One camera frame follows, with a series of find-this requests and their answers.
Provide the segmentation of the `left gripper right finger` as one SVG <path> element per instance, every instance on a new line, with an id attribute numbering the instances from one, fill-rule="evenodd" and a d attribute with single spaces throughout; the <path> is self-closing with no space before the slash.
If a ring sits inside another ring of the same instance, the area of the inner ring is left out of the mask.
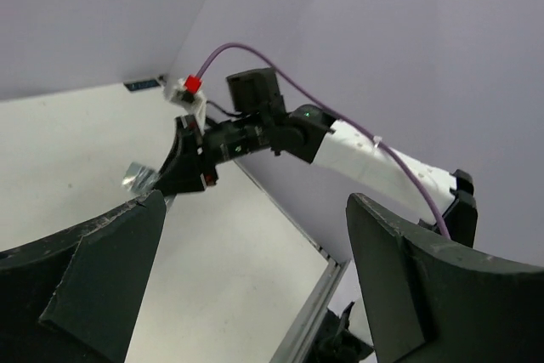
<path id="1" fill-rule="evenodd" d="M 542 361 L 541 267 L 466 247 L 361 194 L 346 219 L 378 361 Z"/>

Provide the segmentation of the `aluminium right rail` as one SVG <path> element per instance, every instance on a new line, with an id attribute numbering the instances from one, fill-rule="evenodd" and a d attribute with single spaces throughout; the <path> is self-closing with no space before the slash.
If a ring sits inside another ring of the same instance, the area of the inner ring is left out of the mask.
<path id="1" fill-rule="evenodd" d="M 342 268 L 236 164 L 181 195 L 167 218 L 176 247 L 182 362 L 287 362 Z"/>

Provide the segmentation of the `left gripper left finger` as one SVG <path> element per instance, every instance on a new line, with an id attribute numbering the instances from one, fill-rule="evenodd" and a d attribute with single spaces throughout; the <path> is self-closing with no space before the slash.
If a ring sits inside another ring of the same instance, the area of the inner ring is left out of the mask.
<path id="1" fill-rule="evenodd" d="M 123 362 L 166 217 L 158 191 L 1 253 L 3 362 Z"/>

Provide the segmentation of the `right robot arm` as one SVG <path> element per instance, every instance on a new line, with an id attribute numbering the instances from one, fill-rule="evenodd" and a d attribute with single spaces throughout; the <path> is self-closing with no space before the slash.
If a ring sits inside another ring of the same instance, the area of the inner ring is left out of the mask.
<path id="1" fill-rule="evenodd" d="M 217 165 L 261 150 L 286 152 L 303 162 L 334 170 L 412 210 L 419 224 L 472 247 L 478 211 L 473 179 L 450 173 L 388 148 L 328 109 L 302 105 L 288 111 L 272 68 L 226 78 L 235 108 L 232 120 L 207 121 L 199 77 L 180 80 L 167 98 L 182 105 L 171 150 L 151 187 L 165 197 L 202 192 L 218 181 Z"/>

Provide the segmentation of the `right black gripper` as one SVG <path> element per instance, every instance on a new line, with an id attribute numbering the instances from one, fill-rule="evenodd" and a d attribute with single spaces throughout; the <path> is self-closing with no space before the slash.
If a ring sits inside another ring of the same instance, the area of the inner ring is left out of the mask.
<path id="1" fill-rule="evenodd" d="M 218 182 L 216 164 L 204 145 L 204 135 L 193 115 L 176 118 L 173 145 L 163 162 L 154 190 L 162 194 L 204 191 Z"/>

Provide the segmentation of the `blue table label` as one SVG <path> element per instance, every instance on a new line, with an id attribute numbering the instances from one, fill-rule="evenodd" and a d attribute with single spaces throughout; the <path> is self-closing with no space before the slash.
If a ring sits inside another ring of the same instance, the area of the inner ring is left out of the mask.
<path id="1" fill-rule="evenodd" d="M 148 78 L 144 80 L 138 80 L 133 82 L 125 82 L 123 86 L 128 92 L 134 93 L 151 88 L 160 88 L 162 83 L 156 78 Z"/>

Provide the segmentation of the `silver grey sachet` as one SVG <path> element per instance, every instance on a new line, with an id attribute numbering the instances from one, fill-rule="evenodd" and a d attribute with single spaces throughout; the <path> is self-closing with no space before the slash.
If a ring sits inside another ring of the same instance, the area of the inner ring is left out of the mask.
<path id="1" fill-rule="evenodd" d="M 122 187 L 138 196 L 151 190 L 157 180 L 158 172 L 155 169 L 132 162 L 122 178 Z"/>

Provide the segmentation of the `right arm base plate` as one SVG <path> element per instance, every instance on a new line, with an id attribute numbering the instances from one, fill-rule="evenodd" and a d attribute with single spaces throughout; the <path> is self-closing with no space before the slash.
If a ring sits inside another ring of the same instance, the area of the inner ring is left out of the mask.
<path id="1" fill-rule="evenodd" d="M 305 362 L 308 363 L 355 363 L 361 362 L 374 352 L 372 346 L 349 332 L 349 316 L 354 301 L 340 316 L 327 310 L 314 338 Z"/>

